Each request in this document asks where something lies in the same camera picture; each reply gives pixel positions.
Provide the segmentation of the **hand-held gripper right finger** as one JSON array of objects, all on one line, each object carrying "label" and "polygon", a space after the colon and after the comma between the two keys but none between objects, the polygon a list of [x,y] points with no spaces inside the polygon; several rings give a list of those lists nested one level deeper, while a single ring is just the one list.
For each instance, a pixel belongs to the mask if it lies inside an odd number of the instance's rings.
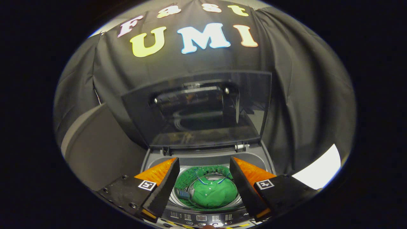
[{"label": "hand-held gripper right finger", "polygon": [[230,157],[230,172],[249,216],[256,222],[280,217],[319,193],[293,176],[277,176],[235,156]]}]

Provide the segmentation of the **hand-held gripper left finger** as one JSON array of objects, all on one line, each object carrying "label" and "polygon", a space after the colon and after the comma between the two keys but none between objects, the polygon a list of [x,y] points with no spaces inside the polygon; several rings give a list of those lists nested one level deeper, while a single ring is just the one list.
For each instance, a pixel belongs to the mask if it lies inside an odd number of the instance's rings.
[{"label": "hand-held gripper left finger", "polygon": [[179,158],[171,158],[138,175],[122,175],[97,194],[132,217],[156,223],[164,213],[179,171]]}]

